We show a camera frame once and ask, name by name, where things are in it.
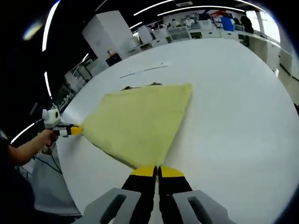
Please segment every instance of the human arm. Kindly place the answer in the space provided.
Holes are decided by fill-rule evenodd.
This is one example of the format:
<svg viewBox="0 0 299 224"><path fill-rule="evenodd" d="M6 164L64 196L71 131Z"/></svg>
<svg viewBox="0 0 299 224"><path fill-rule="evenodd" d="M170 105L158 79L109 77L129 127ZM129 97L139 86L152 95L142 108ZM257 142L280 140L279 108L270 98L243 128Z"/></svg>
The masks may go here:
<svg viewBox="0 0 299 224"><path fill-rule="evenodd" d="M16 166L28 163L43 146L51 144L55 140L57 140L57 135L52 130L45 129L35 138L18 148L8 146L12 162Z"/></svg>

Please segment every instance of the human hand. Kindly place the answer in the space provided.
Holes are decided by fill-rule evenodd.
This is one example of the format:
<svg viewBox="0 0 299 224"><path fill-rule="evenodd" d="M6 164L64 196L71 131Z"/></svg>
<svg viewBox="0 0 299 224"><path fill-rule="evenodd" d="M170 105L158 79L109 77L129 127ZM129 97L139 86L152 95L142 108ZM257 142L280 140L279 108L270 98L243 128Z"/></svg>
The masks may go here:
<svg viewBox="0 0 299 224"><path fill-rule="evenodd" d="M38 143L42 146L50 145L58 138L57 134L50 129L45 129L41 133L39 133L36 137Z"/></svg>

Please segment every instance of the black ceiling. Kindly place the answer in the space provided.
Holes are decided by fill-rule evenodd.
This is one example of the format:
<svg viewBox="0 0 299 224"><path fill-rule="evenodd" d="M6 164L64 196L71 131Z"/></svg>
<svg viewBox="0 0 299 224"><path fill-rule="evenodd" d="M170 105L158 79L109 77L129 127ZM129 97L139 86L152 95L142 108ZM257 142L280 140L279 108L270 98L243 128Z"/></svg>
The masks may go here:
<svg viewBox="0 0 299 224"><path fill-rule="evenodd" d="M64 74L78 64L91 49L84 40L81 31L95 15L111 10L119 10L129 26L142 21L144 24L159 19L157 14L178 8L175 4L188 0L168 2L137 16L134 13L163 0L108 0L96 12L103 0L61 0L54 14L47 50L42 52L44 26L33 39L23 41L25 29L34 21L45 22L47 14L55 0L43 1L9 1L6 2L5 18L2 19L2 74L1 74L1 107L5 108L1 116L0 128L5 126L8 135L15 135L30 123L29 112L36 101L50 102L47 94L44 72L48 71L52 94L62 84ZM237 7L244 10L254 9L234 0L192 0L194 6L217 5ZM273 6L271 9L278 18L284 6Z"/></svg>

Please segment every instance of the yellow cloth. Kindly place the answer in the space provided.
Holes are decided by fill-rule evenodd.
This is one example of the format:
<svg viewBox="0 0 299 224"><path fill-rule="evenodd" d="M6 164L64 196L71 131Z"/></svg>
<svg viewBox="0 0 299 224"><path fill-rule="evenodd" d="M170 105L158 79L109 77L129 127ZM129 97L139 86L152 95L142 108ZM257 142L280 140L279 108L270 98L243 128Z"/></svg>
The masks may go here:
<svg viewBox="0 0 299 224"><path fill-rule="evenodd" d="M139 166L161 165L192 92L191 84L152 85L107 94L82 124L106 153Z"/></svg>

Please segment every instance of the round table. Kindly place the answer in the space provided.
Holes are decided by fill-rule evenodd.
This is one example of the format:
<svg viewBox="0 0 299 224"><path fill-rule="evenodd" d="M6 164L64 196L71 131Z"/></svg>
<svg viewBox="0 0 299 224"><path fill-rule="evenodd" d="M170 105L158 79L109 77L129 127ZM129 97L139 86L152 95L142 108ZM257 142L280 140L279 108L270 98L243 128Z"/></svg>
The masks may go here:
<svg viewBox="0 0 299 224"><path fill-rule="evenodd" d="M153 82L193 85L164 164L182 171L193 190L225 207L232 221L273 223L299 182L299 119L271 69L235 40L171 43L94 77L62 118L80 123L105 94ZM81 213L111 188L121 188L132 171L83 136L59 138L57 148L65 182ZM157 202L153 214L161 216Z"/></svg>

